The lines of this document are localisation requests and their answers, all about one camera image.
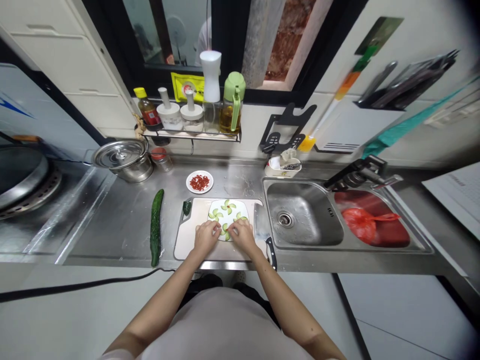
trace sink basin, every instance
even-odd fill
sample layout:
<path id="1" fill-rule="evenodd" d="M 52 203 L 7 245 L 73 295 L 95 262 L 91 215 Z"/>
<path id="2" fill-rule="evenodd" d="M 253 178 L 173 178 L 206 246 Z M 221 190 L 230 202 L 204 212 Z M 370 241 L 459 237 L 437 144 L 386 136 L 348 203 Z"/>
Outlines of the sink basin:
<path id="1" fill-rule="evenodd" d="M 272 181 L 266 185 L 272 237 L 279 248 L 317 250 L 342 242 L 342 225 L 322 188 L 301 181 Z"/>
<path id="2" fill-rule="evenodd" d="M 364 209 L 373 216 L 393 212 L 381 198 L 368 191 L 336 192 L 334 198 L 340 212 L 350 208 Z M 410 245 L 410 235 L 399 220 L 376 221 L 376 236 L 369 245 L 380 248 L 406 248 Z"/>

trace plate of cucumber slices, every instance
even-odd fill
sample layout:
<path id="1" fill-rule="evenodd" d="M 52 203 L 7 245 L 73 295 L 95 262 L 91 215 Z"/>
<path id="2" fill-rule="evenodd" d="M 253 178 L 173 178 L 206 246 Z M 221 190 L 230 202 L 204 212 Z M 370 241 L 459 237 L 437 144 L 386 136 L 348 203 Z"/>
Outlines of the plate of cucumber slices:
<path id="1" fill-rule="evenodd" d="M 249 212 L 245 203 L 238 200 L 221 199 L 212 201 L 210 209 L 208 209 L 208 219 L 219 222 L 221 225 L 221 233 L 218 240 L 232 241 L 230 234 L 227 232 L 229 226 L 242 220 L 249 220 Z"/>

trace person's left hand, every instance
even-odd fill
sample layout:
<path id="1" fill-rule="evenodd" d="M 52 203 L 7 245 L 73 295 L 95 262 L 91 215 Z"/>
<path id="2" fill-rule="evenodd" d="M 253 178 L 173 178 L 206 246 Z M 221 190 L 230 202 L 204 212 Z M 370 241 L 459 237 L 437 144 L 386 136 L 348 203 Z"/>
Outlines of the person's left hand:
<path id="1" fill-rule="evenodd" d="M 221 225 L 217 221 L 208 220 L 202 225 L 197 225 L 193 250 L 205 259 L 217 243 L 221 231 Z"/>

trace pot handle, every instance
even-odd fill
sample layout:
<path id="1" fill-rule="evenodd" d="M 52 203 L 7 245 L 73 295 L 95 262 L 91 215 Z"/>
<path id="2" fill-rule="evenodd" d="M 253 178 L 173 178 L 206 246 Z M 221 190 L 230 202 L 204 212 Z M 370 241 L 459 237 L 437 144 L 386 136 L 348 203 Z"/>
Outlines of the pot handle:
<path id="1" fill-rule="evenodd" d="M 91 164 L 91 163 L 89 163 L 89 162 L 85 162 L 85 159 L 87 158 L 87 154 L 89 153 L 89 151 L 95 151 L 95 150 L 93 150 L 93 149 L 87 149 L 87 150 L 85 151 L 85 154 L 83 155 L 83 159 L 81 160 L 81 163 L 82 163 L 83 165 L 87 165 L 87 166 L 94 166 L 93 164 Z"/>

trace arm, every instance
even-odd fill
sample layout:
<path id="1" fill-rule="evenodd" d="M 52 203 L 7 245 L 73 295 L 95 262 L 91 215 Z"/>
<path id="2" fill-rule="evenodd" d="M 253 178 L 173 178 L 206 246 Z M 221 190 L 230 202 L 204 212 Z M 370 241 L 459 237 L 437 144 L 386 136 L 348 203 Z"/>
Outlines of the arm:
<path id="1" fill-rule="evenodd" d="M 214 248 L 220 231 L 220 224 L 216 221 L 207 221 L 197 226 L 193 250 L 111 343 L 105 354 L 116 349 L 125 349 L 136 358 L 167 331 L 187 292 L 194 272 Z"/>
<path id="2" fill-rule="evenodd" d="M 283 333 L 295 340 L 314 359 L 345 359 L 345 356 L 255 244 L 253 227 L 245 220 L 234 222 L 228 233 L 255 265 L 261 285 Z"/>

